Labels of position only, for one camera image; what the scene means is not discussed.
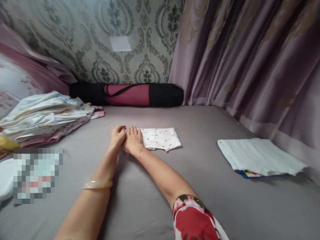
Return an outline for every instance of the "black bag strap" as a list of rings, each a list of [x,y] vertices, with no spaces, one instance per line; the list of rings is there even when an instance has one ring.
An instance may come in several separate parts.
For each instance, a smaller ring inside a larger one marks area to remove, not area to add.
[[[136,83],[136,84],[132,84],[130,86],[127,86],[125,88],[122,88],[121,90],[119,90],[118,92],[112,94],[112,95],[109,95],[108,94],[108,86],[109,84],[106,85],[106,92],[104,92],[104,90],[102,91],[104,93],[104,95],[106,95],[107,97],[115,97],[115,96],[118,96],[120,95],[121,93],[124,93],[125,91],[129,90],[130,88],[132,87],[135,87],[135,86],[138,86],[138,85],[142,85],[142,84],[148,84],[148,83]]]

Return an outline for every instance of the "yoga mat bag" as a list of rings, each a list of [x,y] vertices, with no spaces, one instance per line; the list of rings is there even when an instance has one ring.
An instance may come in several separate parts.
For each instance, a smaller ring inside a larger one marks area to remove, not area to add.
[[[181,105],[183,89],[172,83],[106,84],[78,82],[70,96],[85,103],[114,106],[174,107]]]

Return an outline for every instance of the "bracelet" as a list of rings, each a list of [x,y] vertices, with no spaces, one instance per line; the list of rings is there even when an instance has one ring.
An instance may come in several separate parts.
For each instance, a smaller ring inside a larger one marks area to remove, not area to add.
[[[91,188],[111,188],[113,185],[112,181],[107,182],[99,182],[99,181],[89,181],[86,182],[83,186],[84,189],[91,189]]]

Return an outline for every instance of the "mattress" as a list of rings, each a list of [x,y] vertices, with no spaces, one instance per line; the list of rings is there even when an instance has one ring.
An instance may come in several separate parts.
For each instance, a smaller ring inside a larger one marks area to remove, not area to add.
[[[49,145],[64,149],[54,192],[34,204],[4,201],[1,240],[52,239],[106,151],[111,129],[120,124],[176,128],[183,147],[154,154],[191,184],[230,240],[319,239],[320,189],[303,174],[251,180],[235,173],[217,140],[254,135],[221,108],[105,107],[105,112]],[[169,205],[143,167],[123,151],[99,239],[174,239]]]

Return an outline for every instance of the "damask patterned wallpaper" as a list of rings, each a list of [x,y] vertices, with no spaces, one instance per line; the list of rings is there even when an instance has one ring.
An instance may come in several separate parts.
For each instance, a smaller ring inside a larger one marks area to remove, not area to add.
[[[0,0],[0,19],[79,80],[168,82],[185,0]],[[113,52],[109,36],[130,37]]]

